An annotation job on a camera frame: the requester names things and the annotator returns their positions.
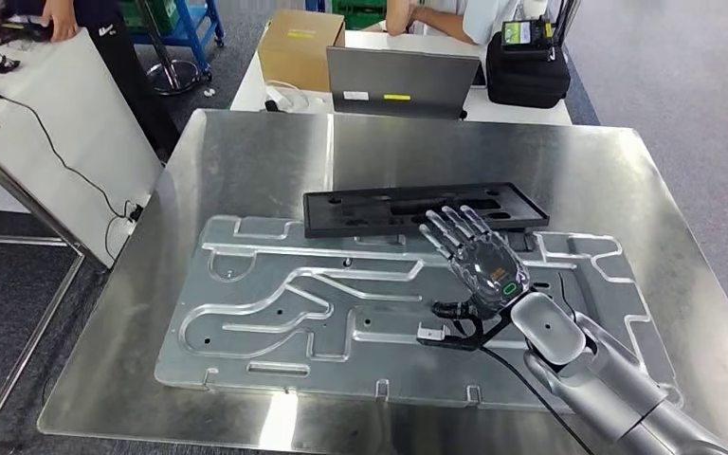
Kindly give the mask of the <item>person's hand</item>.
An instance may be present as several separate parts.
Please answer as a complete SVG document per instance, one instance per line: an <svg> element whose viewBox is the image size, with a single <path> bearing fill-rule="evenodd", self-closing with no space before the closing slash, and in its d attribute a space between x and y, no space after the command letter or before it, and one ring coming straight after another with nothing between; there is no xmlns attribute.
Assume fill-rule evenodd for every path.
<svg viewBox="0 0 728 455"><path fill-rule="evenodd" d="M46 0L41 23L51 26L51 43L67 41L79 31L73 0Z"/></svg>

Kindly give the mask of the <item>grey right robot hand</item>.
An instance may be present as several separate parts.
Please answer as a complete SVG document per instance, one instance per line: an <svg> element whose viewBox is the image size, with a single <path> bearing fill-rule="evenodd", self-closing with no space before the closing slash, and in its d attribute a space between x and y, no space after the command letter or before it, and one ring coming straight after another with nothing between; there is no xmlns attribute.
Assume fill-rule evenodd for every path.
<svg viewBox="0 0 728 455"><path fill-rule="evenodd" d="M468 205L428 210L420 232L471 293L470 313L491 319L531 290L526 265L507 240Z"/></svg>

